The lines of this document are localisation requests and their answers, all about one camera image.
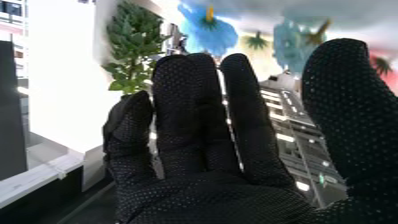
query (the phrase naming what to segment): blue decoration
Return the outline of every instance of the blue decoration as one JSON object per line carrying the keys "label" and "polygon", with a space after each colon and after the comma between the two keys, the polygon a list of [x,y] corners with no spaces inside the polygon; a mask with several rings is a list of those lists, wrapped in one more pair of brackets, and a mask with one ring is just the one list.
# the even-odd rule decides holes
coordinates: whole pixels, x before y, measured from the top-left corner
{"label": "blue decoration", "polygon": [[197,6],[188,9],[182,5],[177,7],[186,20],[181,24],[181,33],[188,35],[186,51],[190,53],[207,52],[214,56],[222,56],[227,48],[238,43],[238,33],[229,23],[213,18],[213,26],[206,26],[206,8]]}
{"label": "blue decoration", "polygon": [[[289,69],[294,76],[302,75],[303,66],[309,56],[318,47],[310,44],[309,27],[298,27],[291,20],[284,20],[282,24],[273,27],[273,51],[277,64],[282,69]],[[325,41],[325,34],[319,34],[321,41]]]}

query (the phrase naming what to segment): white surface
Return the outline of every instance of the white surface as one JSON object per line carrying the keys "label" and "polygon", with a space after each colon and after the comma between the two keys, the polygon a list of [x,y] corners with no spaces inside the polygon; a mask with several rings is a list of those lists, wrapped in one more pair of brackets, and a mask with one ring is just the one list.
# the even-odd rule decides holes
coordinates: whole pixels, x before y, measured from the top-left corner
{"label": "white surface", "polygon": [[35,0],[28,10],[30,131],[85,152],[101,145],[101,126],[119,98],[92,56],[95,7]]}

